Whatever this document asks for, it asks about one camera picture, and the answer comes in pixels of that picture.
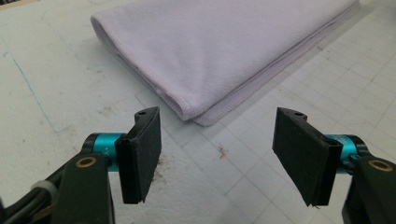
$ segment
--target brass ring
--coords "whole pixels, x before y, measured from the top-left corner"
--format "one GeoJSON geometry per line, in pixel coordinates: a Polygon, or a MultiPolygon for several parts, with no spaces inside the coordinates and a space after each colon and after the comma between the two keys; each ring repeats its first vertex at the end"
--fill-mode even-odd
{"type": "Polygon", "coordinates": [[[94,165],[96,163],[96,158],[95,157],[85,157],[82,158],[81,160],[76,162],[76,166],[78,168],[86,168],[94,165]]]}
{"type": "Polygon", "coordinates": [[[387,164],[384,161],[369,161],[369,164],[373,166],[375,169],[384,171],[384,172],[392,172],[393,167],[387,164]]]}

